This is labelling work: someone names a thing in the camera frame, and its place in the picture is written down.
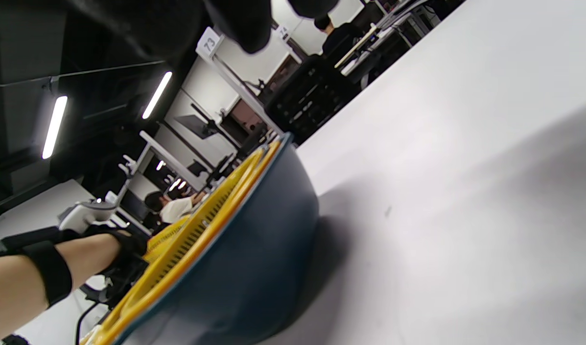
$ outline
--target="table surface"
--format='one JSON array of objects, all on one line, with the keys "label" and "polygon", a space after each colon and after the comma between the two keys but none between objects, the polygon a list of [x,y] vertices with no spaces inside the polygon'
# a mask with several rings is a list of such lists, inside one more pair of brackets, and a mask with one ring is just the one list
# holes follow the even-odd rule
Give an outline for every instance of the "table surface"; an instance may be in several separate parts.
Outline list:
[{"label": "table surface", "polygon": [[586,0],[469,0],[298,152],[312,278],[262,345],[586,344]]}]

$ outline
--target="black wrist strap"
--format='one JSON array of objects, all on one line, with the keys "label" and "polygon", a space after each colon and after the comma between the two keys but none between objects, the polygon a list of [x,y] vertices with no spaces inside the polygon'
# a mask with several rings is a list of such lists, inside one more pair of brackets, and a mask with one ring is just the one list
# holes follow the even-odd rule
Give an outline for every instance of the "black wrist strap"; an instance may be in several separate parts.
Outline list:
[{"label": "black wrist strap", "polygon": [[69,296],[72,288],[67,262],[50,241],[37,242],[21,249],[37,267],[46,289],[48,308]]}]

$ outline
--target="hand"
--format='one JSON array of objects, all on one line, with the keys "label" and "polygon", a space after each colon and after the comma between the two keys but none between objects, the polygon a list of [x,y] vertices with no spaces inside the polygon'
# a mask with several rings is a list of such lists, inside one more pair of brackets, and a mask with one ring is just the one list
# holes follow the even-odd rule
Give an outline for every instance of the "hand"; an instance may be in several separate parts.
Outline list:
[{"label": "hand", "polygon": [[91,225],[84,233],[84,237],[95,234],[111,234],[120,244],[118,256],[100,274],[105,274],[117,268],[126,268],[133,260],[141,259],[148,249],[148,242],[144,238],[133,236],[126,230],[113,229],[107,225]]}]

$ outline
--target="dark blue bowl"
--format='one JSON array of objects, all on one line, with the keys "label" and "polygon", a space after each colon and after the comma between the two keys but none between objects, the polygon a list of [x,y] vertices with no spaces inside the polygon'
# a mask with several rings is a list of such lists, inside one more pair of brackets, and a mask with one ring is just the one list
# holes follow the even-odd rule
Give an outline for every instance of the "dark blue bowl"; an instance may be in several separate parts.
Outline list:
[{"label": "dark blue bowl", "polygon": [[115,345],[251,345],[289,319],[308,266],[318,200],[282,139],[229,223]]}]

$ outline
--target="yellow plastic basket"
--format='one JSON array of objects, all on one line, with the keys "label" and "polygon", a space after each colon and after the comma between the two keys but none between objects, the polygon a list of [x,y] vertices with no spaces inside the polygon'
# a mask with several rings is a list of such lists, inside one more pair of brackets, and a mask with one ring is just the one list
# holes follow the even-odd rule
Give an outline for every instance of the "yellow plastic basket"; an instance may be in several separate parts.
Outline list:
[{"label": "yellow plastic basket", "polygon": [[96,327],[82,345],[110,345],[146,308],[155,303],[186,272],[208,244],[220,233],[241,201],[278,151],[280,142],[269,151],[256,151],[199,207],[184,225],[156,236],[146,254],[152,264],[129,293],[112,310],[101,327]]},{"label": "yellow plastic basket", "polygon": [[[229,175],[227,180],[225,180],[225,182],[221,186],[219,186],[218,190],[215,191],[214,194],[220,195],[221,198],[219,199],[229,198],[231,193],[235,192],[234,189],[236,188],[236,186],[244,183],[245,179],[247,179],[250,176],[250,172],[252,172],[252,170],[256,168],[260,159],[263,158],[264,153],[265,152],[263,149],[258,149],[254,151],[247,159],[244,160],[244,162],[240,164],[240,166],[238,166],[231,173],[231,175]],[[211,199],[212,201],[214,201],[214,198],[210,196],[208,197],[208,200],[206,202],[210,202]],[[215,206],[217,208],[214,211],[218,212],[218,210],[221,209],[223,204],[216,203]],[[144,255],[144,260],[146,260],[146,262],[148,262],[149,264],[155,262],[155,260],[157,260],[157,258],[159,258],[164,253],[164,250],[166,249],[167,245],[180,232],[180,230],[189,225],[188,221],[191,217],[192,215],[181,218],[179,221],[166,227],[155,237],[148,240],[148,249],[146,251],[146,254]],[[195,230],[197,231],[197,236],[200,236],[205,231],[205,227],[198,227]]]}]

